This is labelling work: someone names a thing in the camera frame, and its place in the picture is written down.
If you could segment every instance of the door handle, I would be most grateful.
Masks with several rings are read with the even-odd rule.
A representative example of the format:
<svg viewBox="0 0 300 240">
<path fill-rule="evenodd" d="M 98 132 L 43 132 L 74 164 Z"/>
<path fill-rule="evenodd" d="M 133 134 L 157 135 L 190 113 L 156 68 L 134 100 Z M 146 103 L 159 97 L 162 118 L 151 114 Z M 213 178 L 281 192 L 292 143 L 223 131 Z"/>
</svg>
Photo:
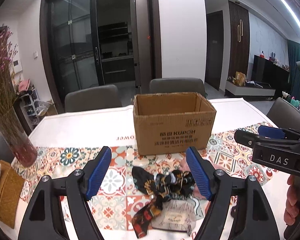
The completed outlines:
<svg viewBox="0 0 300 240">
<path fill-rule="evenodd" d="M 94 50 L 95 50 L 95 54 L 96 54 L 96 62 L 97 62 L 97 65 L 99 65 L 98 47 L 95 47 Z"/>
<path fill-rule="evenodd" d="M 243 22 L 242 22 L 242 20 L 240 20 L 240 32 L 241 32 L 241 36 L 243 36 Z"/>
<path fill-rule="evenodd" d="M 238 42 L 241 42 L 241 28 L 240 28 L 240 25 L 238 25 Z"/>
</svg>

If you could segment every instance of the wooden door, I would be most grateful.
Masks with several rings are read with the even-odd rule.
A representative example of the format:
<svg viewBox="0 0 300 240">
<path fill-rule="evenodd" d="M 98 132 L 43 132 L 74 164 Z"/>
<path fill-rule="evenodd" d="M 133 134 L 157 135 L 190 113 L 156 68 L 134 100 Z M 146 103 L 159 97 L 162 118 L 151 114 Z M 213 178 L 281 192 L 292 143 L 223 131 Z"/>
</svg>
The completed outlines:
<svg viewBox="0 0 300 240">
<path fill-rule="evenodd" d="M 247 9 L 229 1 L 231 49 L 228 76 L 236 71 L 247 75 L 250 50 L 250 23 Z"/>
<path fill-rule="evenodd" d="M 223 11 L 207 14 L 205 82 L 219 90 L 223 59 Z"/>
</svg>

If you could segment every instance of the dining table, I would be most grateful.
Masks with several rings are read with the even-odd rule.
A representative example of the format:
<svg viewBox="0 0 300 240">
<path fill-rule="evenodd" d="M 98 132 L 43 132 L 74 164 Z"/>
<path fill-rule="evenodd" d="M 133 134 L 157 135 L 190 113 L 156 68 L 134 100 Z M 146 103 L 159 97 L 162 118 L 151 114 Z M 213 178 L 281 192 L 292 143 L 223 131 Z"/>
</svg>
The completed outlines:
<svg viewBox="0 0 300 240">
<path fill-rule="evenodd" d="M 289 174 L 253 163 L 252 149 L 237 145 L 233 138 L 236 129 L 256 132 L 261 124 L 273 127 L 276 125 L 242 98 L 209 101 L 217 113 L 208 146 L 200 151 L 202 158 L 223 165 L 231 176 L 245 178 L 248 174 L 256 174 L 272 208 L 280 239 L 284 239 L 286 224 L 283 214 Z M 104 179 L 98 194 L 88 203 L 91 213 L 105 240 L 137 239 L 131 218 L 150 198 L 135 188 L 132 167 L 140 166 L 152 173 L 157 171 L 168 174 L 179 168 L 180 161 L 185 156 L 184 153 L 140 156 L 133 122 L 133 105 L 47 116 L 29 138 L 38 149 L 36 163 L 30 168 L 24 168 L 15 159 L 11 164 L 25 179 L 18 202 L 15 228 L 12 229 L 0 221 L 0 227 L 12 240 L 18 239 L 23 215 L 41 177 L 46 174 L 52 178 L 65 177 L 74 169 L 84 167 L 88 160 L 97 156 L 103 146 L 111 148 L 112 160 L 106 174 L 107 179 Z M 76 240 L 78 238 L 66 197 L 60 199 L 69 238 Z M 198 211 L 196 225 L 190 235 L 149 228 L 143 239 L 194 239 L 203 222 L 208 201 L 193 201 L 199 205 L 201 211 Z M 236 199 L 232 198 L 220 239 L 226 240 L 229 237 L 233 222 L 230 211 L 235 202 Z"/>
</svg>

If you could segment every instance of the metal screw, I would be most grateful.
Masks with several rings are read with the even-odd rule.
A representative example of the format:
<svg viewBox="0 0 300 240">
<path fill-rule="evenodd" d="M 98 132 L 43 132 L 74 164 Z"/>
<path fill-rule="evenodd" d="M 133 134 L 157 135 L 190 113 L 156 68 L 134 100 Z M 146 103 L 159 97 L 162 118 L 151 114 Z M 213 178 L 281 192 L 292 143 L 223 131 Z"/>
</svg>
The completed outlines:
<svg viewBox="0 0 300 240">
<path fill-rule="evenodd" d="M 257 178 L 256 178 L 255 176 L 253 176 L 253 175 L 250 175 L 248 178 L 249 178 L 251 181 L 256 181 L 256 180 L 257 180 Z"/>
<path fill-rule="evenodd" d="M 49 180 L 49 176 L 48 175 L 44 175 L 41 179 L 43 182 L 46 182 Z"/>
<path fill-rule="evenodd" d="M 223 170 L 216 170 L 216 174 L 218 175 L 218 176 L 223 176 L 224 174 L 225 174 L 225 172 L 223 171 Z"/>
<path fill-rule="evenodd" d="M 80 170 L 80 169 L 76 169 L 76 170 L 74 171 L 74 175 L 75 175 L 75 176 L 79 176 L 79 175 L 81 175 L 81 173 L 82 173 L 82 170 Z"/>
</svg>

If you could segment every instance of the patterned tablecloth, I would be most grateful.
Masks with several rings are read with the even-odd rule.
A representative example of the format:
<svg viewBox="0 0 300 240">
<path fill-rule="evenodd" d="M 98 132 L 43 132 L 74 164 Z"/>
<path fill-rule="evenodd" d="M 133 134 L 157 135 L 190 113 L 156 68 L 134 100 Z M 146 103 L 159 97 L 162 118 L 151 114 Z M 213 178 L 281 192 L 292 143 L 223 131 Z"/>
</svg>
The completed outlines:
<svg viewBox="0 0 300 240">
<path fill-rule="evenodd" d="M 241 130 L 257 133 L 260 125 L 251 125 Z M 206 150 L 199 153 L 204 159 L 223 166 L 231 176 L 246 178 L 255 175 L 261 185 L 267 183 L 278 172 L 256 163 L 252 163 L 252 150 L 234 141 L 234 130 L 213 134 Z M 13 168 L 26 181 L 20 198 L 29 202 L 36 185 L 42 176 L 52 178 L 65 177 L 73 170 L 83 168 L 88 160 L 94 159 L 101 148 L 38 148 L 38 158 L 30 168 L 24 168 L 15 161 Z M 138 191 L 133 183 L 131 170 L 133 166 L 143 167 L 150 173 L 168 174 L 180 167 L 185 153 L 140 156 L 136 146 L 111 147 L 112 160 L 110 167 L 96 196 L 89 201 L 89 206 L 96 224 L 100 229 L 133 230 L 131 218 L 149 202 L 149 196 Z M 204 217 L 201 207 L 205 200 L 191 198 L 195 205 L 197 219 Z M 231 198 L 231 205 L 236 197 Z M 66 197 L 61 197 L 65 221 L 71 222 Z"/>
</svg>

